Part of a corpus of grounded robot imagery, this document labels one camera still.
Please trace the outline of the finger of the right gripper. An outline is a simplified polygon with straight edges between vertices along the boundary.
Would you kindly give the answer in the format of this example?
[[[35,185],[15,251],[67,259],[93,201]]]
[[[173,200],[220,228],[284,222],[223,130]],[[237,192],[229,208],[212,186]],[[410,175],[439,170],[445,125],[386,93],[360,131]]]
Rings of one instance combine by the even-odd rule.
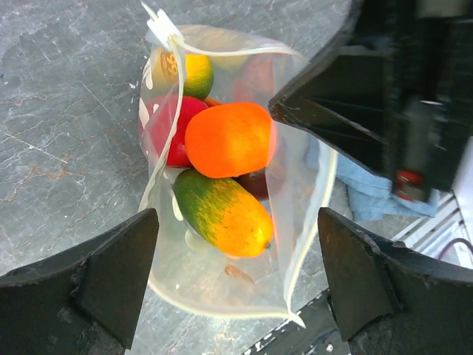
[[[272,118],[306,131],[373,174],[384,157],[384,57],[362,47],[319,53],[268,104]]]

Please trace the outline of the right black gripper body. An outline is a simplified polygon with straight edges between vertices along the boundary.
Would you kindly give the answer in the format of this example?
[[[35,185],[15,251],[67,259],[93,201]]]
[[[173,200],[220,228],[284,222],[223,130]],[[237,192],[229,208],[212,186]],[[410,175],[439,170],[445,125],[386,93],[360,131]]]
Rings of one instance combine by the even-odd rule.
[[[405,200],[449,191],[472,135],[472,3],[354,1],[351,45],[381,55],[384,175]]]

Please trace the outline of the green yellow mango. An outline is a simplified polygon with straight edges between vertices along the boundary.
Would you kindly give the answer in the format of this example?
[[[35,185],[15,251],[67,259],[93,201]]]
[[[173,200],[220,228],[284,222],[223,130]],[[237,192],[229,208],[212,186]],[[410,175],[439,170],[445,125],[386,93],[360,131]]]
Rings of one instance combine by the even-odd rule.
[[[232,257],[261,255],[273,236],[265,207],[235,180],[181,172],[173,192],[183,218],[214,248]]]

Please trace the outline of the dark purple fruit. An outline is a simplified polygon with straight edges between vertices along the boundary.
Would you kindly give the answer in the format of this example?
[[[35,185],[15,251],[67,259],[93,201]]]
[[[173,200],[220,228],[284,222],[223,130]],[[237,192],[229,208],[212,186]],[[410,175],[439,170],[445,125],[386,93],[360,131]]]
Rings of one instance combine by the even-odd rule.
[[[234,178],[234,180],[257,200],[268,199],[265,169],[240,175],[239,177]]]

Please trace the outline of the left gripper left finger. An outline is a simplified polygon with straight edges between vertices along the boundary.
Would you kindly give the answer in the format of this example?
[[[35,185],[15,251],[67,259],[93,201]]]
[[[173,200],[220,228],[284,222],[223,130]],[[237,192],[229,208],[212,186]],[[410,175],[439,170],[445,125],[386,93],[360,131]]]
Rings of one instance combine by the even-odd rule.
[[[155,209],[1,276],[2,354],[124,354],[157,242]]]

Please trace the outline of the clear zip top bag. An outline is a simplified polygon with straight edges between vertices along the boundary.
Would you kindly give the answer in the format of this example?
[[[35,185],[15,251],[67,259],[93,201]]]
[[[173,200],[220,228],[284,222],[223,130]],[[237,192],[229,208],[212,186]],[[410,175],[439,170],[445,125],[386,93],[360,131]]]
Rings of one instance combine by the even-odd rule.
[[[147,24],[140,208],[160,220],[150,288],[195,314],[301,324],[292,293],[337,154],[269,103],[307,60],[269,38],[177,26],[162,10]]]

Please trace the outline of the red bell pepper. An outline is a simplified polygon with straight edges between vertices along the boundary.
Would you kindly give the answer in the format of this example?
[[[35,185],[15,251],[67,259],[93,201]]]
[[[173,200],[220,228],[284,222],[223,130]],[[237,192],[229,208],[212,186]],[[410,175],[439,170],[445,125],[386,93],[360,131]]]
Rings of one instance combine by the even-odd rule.
[[[234,82],[234,100],[266,107],[274,90],[273,57],[268,54],[252,55]]]

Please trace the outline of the yellow orange round fruit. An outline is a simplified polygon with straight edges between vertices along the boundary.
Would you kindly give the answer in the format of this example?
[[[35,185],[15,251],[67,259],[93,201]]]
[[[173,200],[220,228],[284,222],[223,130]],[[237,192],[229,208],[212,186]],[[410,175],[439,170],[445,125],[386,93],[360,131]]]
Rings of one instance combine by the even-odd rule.
[[[152,90],[155,92],[167,93],[178,83],[177,60],[173,53],[163,49],[153,50],[151,69]],[[183,94],[205,100],[214,84],[214,71],[209,57],[186,53],[185,71]]]

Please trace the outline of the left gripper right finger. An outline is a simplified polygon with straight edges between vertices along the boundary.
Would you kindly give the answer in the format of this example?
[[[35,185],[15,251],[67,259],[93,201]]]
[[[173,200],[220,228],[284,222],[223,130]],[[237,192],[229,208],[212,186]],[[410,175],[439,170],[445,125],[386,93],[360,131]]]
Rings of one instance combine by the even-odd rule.
[[[318,216],[333,315],[352,354],[471,354],[472,270]]]

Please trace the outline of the red apple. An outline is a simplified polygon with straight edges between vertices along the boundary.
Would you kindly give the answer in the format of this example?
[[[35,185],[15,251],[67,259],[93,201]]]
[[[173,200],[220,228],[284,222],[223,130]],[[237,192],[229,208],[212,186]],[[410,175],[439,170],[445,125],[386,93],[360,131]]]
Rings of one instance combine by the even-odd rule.
[[[139,100],[138,133],[143,153],[150,165],[155,165],[171,131],[174,116],[179,114],[177,129],[171,139],[166,165],[173,168],[190,168],[185,147],[185,133],[189,121],[208,105],[198,98],[183,96],[180,110],[177,110],[179,95],[161,95],[153,99],[144,96]]]

